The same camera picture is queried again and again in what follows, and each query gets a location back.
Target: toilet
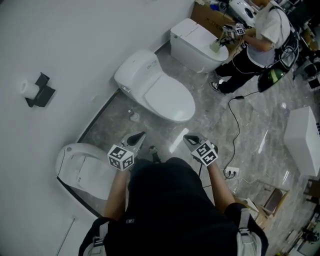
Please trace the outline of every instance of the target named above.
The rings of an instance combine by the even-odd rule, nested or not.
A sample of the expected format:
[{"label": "toilet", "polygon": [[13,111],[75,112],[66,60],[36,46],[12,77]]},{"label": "toilet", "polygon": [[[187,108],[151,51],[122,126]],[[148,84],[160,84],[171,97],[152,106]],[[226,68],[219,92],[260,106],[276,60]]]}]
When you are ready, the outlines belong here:
[{"label": "toilet", "polygon": [[217,39],[204,27],[186,18],[170,31],[171,56],[194,72],[211,72],[229,57],[226,46],[218,52],[210,49]]},{"label": "toilet", "polygon": [[65,184],[107,200],[116,169],[108,155],[96,146],[75,143],[63,147],[57,157],[57,177]]},{"label": "toilet", "polygon": [[182,123],[195,113],[191,93],[163,72],[157,56],[151,51],[135,52],[119,67],[114,79],[125,95],[161,118]]}]

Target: white t-shirt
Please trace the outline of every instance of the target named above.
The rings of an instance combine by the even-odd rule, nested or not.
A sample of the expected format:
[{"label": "white t-shirt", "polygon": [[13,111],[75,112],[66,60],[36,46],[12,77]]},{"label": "white t-shirt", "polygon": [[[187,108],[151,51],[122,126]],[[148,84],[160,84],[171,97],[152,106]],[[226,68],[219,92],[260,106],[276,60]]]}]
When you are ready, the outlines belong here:
[{"label": "white t-shirt", "polygon": [[275,1],[259,11],[255,17],[255,38],[263,37],[272,42],[273,48],[269,51],[260,51],[252,45],[247,47],[248,58],[261,68],[269,67],[275,62],[275,49],[280,48],[290,34],[290,23],[287,15],[279,9],[269,11],[273,6],[279,6]]}]

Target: toilet bowl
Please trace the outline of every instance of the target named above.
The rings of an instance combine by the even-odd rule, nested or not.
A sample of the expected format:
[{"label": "toilet bowl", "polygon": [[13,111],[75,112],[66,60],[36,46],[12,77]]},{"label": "toilet bowl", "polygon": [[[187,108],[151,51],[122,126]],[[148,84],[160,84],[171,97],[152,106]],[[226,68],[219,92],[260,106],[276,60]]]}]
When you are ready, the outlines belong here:
[{"label": "toilet bowl", "polygon": [[186,18],[171,29],[171,56],[194,72],[211,72],[229,57],[225,46],[218,52],[210,49],[217,39],[204,27]]},{"label": "toilet bowl", "polygon": [[103,150],[85,143],[63,147],[57,157],[57,177],[65,184],[107,200],[116,169]]},{"label": "toilet bowl", "polygon": [[151,51],[135,52],[119,67],[114,79],[124,94],[159,117],[181,123],[195,113],[191,93],[163,72]]}]

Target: black toilet paper holder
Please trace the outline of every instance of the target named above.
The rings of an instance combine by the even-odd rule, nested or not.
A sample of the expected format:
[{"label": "black toilet paper holder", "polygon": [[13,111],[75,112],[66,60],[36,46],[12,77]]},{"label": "black toilet paper holder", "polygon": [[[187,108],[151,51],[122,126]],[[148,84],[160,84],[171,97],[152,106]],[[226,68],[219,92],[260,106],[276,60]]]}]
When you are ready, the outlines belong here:
[{"label": "black toilet paper holder", "polygon": [[39,92],[36,94],[34,99],[25,98],[26,103],[30,108],[32,108],[34,105],[42,108],[45,107],[52,95],[55,93],[55,89],[47,86],[49,79],[50,77],[41,72],[41,75],[35,82],[35,84],[39,86]]}]

